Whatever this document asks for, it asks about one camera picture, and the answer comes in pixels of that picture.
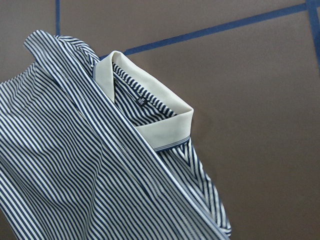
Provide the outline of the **navy white striped polo shirt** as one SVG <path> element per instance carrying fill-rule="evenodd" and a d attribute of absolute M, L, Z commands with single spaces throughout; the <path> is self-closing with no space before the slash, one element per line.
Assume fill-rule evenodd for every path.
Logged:
<path fill-rule="evenodd" d="M 122 52 L 37 30 L 0 85 L 0 207 L 19 240 L 227 240 L 194 110 Z"/>

